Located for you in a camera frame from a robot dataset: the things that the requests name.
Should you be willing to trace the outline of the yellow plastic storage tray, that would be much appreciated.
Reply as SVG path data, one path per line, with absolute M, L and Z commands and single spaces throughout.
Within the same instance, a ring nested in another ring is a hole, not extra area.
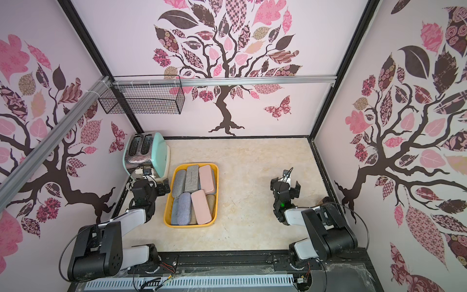
M 195 212 L 194 212 L 194 209 L 193 209 L 193 205 L 192 205 L 192 208 L 191 208 L 191 222 L 186 225 L 186 226 L 180 226 L 180 225 L 171 225 L 170 224 L 170 221 L 171 221 L 171 209 L 172 209 L 172 205 L 173 205 L 173 197 L 170 193 L 169 197 L 167 198 L 167 202 L 166 202 L 166 206 L 165 206 L 165 212 L 164 212 L 164 223 L 166 226 L 170 227 L 170 228 L 200 228 L 200 227 L 208 227 L 210 225 L 212 225 L 216 218 L 217 218 L 217 214 L 218 214 L 218 191 L 219 191 L 219 178 L 218 178 L 218 166 L 214 163 L 192 163 L 192 164 L 182 164 L 180 166 L 178 166 L 174 172 L 174 175 L 173 175 L 173 178 L 172 178 L 172 182 L 171 182 L 171 191 L 172 191 L 172 187 L 173 187 L 173 180 L 174 180 L 174 177 L 177 173 L 177 171 L 179 170 L 187 170 L 188 166 L 190 165 L 194 165 L 194 164 L 198 164 L 199 165 L 199 168 L 201 166 L 204 166 L 204 165 L 210 165 L 211 168 L 214 170 L 214 176 L 215 176 L 215 180 L 216 180 L 216 193 L 214 194 L 216 196 L 216 205 L 215 205 L 215 209 L 214 209 L 214 217 L 212 218 L 212 221 L 208 224 L 205 224 L 205 225 L 199 225 L 197 223 L 197 219 L 196 219 L 196 216 L 195 216 Z

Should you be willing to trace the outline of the lavender glasses case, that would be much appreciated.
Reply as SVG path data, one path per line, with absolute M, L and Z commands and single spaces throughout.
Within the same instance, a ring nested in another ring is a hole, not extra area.
M 192 199 L 189 192 L 182 193 L 178 202 L 177 223 L 186 226 L 191 222 Z

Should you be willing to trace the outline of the grey rectangular glasses case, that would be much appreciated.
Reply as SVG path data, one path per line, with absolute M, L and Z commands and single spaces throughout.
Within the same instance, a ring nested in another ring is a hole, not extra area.
M 194 164 L 188 166 L 186 170 L 186 180 L 184 186 L 184 192 L 193 193 L 199 191 L 199 165 Z

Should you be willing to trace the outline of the pink glasses case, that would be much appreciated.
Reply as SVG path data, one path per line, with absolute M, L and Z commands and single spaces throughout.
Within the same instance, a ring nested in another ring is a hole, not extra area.
M 210 165 L 201 166 L 198 170 L 200 188 L 206 195 L 216 193 L 216 180 L 214 170 Z
M 206 194 L 201 189 L 191 194 L 192 205 L 199 225 L 205 225 L 212 221 L 212 215 L 207 202 Z

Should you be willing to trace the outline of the beige glasses case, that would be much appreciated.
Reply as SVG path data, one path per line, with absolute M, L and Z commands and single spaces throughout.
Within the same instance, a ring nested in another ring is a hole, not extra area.
M 216 196 L 214 194 L 206 195 L 210 215 L 213 218 L 214 217 L 214 209 L 216 205 Z

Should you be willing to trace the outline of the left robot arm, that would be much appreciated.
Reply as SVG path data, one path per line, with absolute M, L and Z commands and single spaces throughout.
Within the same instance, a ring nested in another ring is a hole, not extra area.
M 139 179 L 131 188 L 133 199 L 122 215 L 104 223 L 80 228 L 71 240 L 73 251 L 67 268 L 68 282 L 87 282 L 115 276 L 142 264 L 161 263 L 154 244 L 123 247 L 123 238 L 152 219 L 156 199 L 170 193 L 169 180 Z

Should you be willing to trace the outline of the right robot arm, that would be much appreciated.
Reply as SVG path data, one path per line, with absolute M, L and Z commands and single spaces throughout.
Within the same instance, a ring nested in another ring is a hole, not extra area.
M 307 238 L 289 245 L 288 253 L 293 267 L 301 268 L 311 259 L 328 260 L 358 247 L 358 240 L 346 219 L 332 202 L 314 207 L 298 207 L 292 203 L 299 198 L 301 185 L 290 185 L 283 175 L 273 178 L 270 190 L 274 196 L 273 213 L 286 226 L 302 226 Z

